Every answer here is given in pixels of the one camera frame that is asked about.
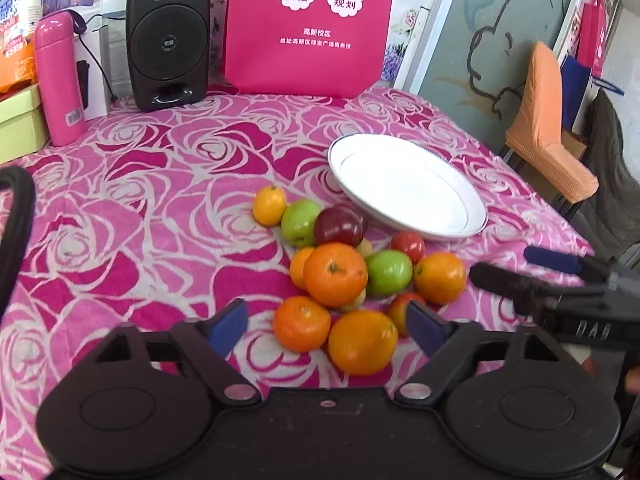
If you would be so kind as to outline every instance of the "speaker grille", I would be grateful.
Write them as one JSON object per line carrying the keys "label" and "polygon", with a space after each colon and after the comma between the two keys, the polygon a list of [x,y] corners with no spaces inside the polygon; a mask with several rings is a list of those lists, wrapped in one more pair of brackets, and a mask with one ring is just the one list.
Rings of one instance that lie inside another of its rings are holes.
{"label": "speaker grille", "polygon": [[131,35],[129,51],[136,69],[159,81],[184,76],[204,56],[207,23],[190,7],[167,5],[148,13]]}

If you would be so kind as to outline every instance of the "fruit pile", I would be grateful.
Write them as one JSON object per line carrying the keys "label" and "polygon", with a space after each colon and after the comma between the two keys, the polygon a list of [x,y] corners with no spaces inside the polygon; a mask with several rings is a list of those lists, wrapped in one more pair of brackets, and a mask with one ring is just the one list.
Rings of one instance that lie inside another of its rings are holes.
{"label": "fruit pile", "polygon": [[[420,301],[439,308],[466,285],[464,264],[453,254],[425,256],[420,235],[399,232],[388,249],[374,252],[365,238],[366,216],[349,203],[321,210],[312,200],[287,204],[283,190],[269,186],[254,200],[254,218],[279,225],[298,249],[289,266],[291,281],[308,296],[288,298],[273,316],[277,341],[293,352],[322,348],[344,373],[373,375],[385,368],[399,336],[408,336],[406,306]],[[413,281],[415,292],[405,289]],[[360,310],[368,298],[396,295],[386,315]],[[332,323],[332,313],[343,314]]]}

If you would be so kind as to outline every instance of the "barcode sticker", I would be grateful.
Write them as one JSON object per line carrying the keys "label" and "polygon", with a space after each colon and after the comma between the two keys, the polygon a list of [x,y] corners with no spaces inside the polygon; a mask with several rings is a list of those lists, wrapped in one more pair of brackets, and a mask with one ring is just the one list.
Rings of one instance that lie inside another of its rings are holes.
{"label": "barcode sticker", "polygon": [[66,116],[66,125],[73,126],[74,124],[78,124],[82,120],[82,108],[78,108],[73,112],[69,112]]}

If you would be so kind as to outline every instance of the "plate rim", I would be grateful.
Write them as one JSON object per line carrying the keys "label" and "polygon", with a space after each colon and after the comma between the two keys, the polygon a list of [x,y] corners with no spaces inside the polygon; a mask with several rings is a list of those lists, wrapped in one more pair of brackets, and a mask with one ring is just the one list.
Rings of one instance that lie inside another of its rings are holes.
{"label": "plate rim", "polygon": [[348,137],[353,137],[353,136],[373,136],[373,137],[385,136],[385,137],[391,137],[393,139],[401,140],[402,142],[408,142],[408,143],[414,145],[415,147],[417,147],[417,148],[419,148],[421,150],[424,150],[425,152],[428,152],[430,155],[436,156],[442,162],[447,164],[451,169],[457,171],[458,174],[460,174],[460,176],[462,178],[464,178],[469,183],[469,185],[472,187],[472,189],[474,190],[474,192],[478,196],[478,198],[480,200],[480,203],[482,204],[482,209],[484,210],[484,221],[482,222],[482,225],[478,229],[469,230],[469,231],[466,231],[466,232],[462,231],[462,232],[459,232],[458,234],[443,234],[443,233],[435,233],[435,232],[428,231],[428,230],[416,230],[415,228],[412,228],[412,227],[404,224],[401,221],[397,221],[397,220],[395,220],[393,218],[390,218],[388,215],[378,211],[370,203],[366,202],[366,200],[363,200],[361,197],[357,197],[357,200],[359,202],[363,203],[367,208],[376,211],[380,216],[384,217],[389,222],[393,222],[396,225],[401,225],[407,231],[419,232],[420,234],[423,234],[425,236],[429,236],[429,237],[432,237],[432,238],[439,238],[440,240],[459,240],[460,238],[467,238],[467,237],[475,236],[479,232],[484,230],[484,228],[487,225],[487,222],[489,221],[489,210],[487,209],[486,203],[482,199],[482,196],[480,195],[480,192],[478,191],[478,188],[476,186],[474,186],[474,184],[468,179],[468,177],[464,173],[462,173],[462,171],[460,171],[458,168],[456,168],[453,164],[451,164],[447,159],[445,159],[439,153],[432,152],[428,148],[425,148],[424,146],[421,146],[420,144],[416,144],[415,142],[411,142],[410,140],[403,139],[402,137],[396,137],[396,136],[392,136],[392,135],[388,135],[388,134],[375,134],[375,133],[359,132],[359,133],[352,133],[352,134],[347,134],[347,135],[344,135],[344,136],[340,136],[337,139],[334,139],[332,141],[332,143],[329,145],[329,149],[327,151],[327,162],[329,163],[329,168],[331,169],[331,172],[334,174],[334,177],[338,181],[338,184],[340,185],[342,190],[346,191],[348,189],[347,195],[351,195],[351,196],[355,197],[356,193],[354,193],[351,189],[349,189],[349,187],[346,184],[344,184],[343,181],[338,177],[335,164],[332,162],[331,153],[332,153],[332,149],[334,148],[334,146],[338,142],[340,142],[341,140],[344,140],[344,139],[346,139]]}

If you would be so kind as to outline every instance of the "tomato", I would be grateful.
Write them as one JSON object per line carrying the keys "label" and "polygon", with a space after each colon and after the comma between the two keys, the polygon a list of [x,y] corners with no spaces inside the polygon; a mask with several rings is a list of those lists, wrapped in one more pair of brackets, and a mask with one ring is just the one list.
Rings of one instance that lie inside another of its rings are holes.
{"label": "tomato", "polygon": [[401,251],[411,258],[411,263],[418,263],[424,256],[424,240],[419,234],[411,231],[400,231],[391,238],[390,249]]}

